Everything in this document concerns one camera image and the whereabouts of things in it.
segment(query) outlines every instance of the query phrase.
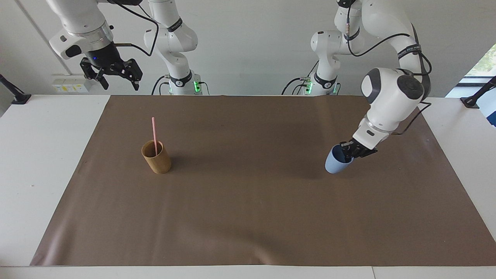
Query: white table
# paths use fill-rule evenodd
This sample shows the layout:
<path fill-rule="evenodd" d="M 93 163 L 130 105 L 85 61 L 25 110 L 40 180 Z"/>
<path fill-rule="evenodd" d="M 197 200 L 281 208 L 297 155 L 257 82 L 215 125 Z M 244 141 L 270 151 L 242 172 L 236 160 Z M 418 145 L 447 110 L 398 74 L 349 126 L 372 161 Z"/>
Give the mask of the white table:
<path fill-rule="evenodd" d="M 496 267 L 28 267 L 109 96 L 33 96 L 0 118 L 0 279 L 494 279 Z M 496 236 L 496 129 L 458 99 L 428 99 L 424 116 Z"/>

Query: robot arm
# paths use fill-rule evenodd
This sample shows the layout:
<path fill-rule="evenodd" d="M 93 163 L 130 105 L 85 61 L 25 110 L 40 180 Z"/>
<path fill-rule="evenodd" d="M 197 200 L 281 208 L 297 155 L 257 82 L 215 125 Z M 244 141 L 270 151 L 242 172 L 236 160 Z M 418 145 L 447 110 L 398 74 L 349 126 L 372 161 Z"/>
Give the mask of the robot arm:
<path fill-rule="evenodd" d="M 81 68 L 87 79 L 94 79 L 108 89 L 104 75 L 118 75 L 129 80 L 135 90 L 143 73 L 134 59 L 123 61 L 111 28 L 98 9 L 102 0 L 46 0 L 59 16 L 63 30 L 50 40 L 53 50 L 63 59 L 85 54 Z M 142 0 L 109 0 L 112 4 L 138 5 Z"/>
<path fill-rule="evenodd" d="M 362 0 L 362 21 L 365 30 L 380 39 L 404 34 L 388 40 L 398 54 L 401 68 L 375 68 L 366 75 L 362 93 L 371 108 L 353 138 L 340 143 L 342 153 L 337 156 L 330 153 L 326 169 L 331 173 L 335 173 L 336 164 L 348 164 L 354 158 L 376 153 L 376 146 L 398 128 L 431 89 L 415 28 L 398 3 L 394 0 Z M 350 24 L 347 25 L 348 30 L 353 30 Z M 351 34 L 348 30 L 345 32 L 347 36 Z"/>
<path fill-rule="evenodd" d="M 350 5 L 350 24 L 346 25 Z M 311 47 L 319 62 L 317 71 L 310 74 L 311 86 L 307 95 L 329 95 L 334 91 L 341 67 L 336 55 L 350 55 L 348 44 L 354 53 L 362 51 L 365 41 L 360 34 L 361 16 L 362 3 L 346 1 L 345 4 L 340 4 L 334 18 L 338 31 L 319 31 L 313 35 Z"/>
<path fill-rule="evenodd" d="M 198 37 L 180 18 L 174 0 L 148 0 L 153 18 L 161 25 L 156 48 L 169 70 L 170 92 L 175 95 L 199 94 L 199 76 L 189 68 L 186 56 L 181 52 L 196 49 Z M 146 32 L 145 44 L 151 47 L 152 32 Z"/>

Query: brown tabletop covering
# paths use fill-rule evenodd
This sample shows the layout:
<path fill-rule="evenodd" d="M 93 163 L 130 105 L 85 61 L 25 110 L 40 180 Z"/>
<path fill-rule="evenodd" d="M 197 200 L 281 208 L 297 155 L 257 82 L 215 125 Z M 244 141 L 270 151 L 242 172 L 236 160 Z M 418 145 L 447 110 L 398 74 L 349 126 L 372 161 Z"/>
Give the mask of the brown tabletop covering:
<path fill-rule="evenodd" d="M 338 175 L 361 97 L 112 96 L 31 265 L 496 266 L 423 117 Z M 172 161 L 141 156 L 150 118 Z"/>

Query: power outlet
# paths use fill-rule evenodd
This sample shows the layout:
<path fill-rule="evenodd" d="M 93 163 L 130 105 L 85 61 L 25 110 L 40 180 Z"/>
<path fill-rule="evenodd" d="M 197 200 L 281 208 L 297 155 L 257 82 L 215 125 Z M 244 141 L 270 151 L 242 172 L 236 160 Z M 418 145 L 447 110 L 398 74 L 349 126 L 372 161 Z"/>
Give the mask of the power outlet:
<path fill-rule="evenodd" d="M 89 93 L 91 85 L 85 78 L 56 79 L 52 83 L 57 93 Z"/>

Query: light blue cup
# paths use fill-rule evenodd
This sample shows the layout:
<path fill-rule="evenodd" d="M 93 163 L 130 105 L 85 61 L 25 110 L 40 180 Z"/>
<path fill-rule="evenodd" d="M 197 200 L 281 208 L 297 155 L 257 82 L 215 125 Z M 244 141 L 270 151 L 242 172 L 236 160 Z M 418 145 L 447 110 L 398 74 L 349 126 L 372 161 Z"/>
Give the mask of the light blue cup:
<path fill-rule="evenodd" d="M 341 150 L 341 145 L 335 145 L 327 156 L 327 160 L 325 161 L 325 170 L 332 174 L 339 173 L 353 163 L 354 160 L 354 158 L 351 158 L 351 161 L 346 163 L 345 155 L 343 150 Z"/>

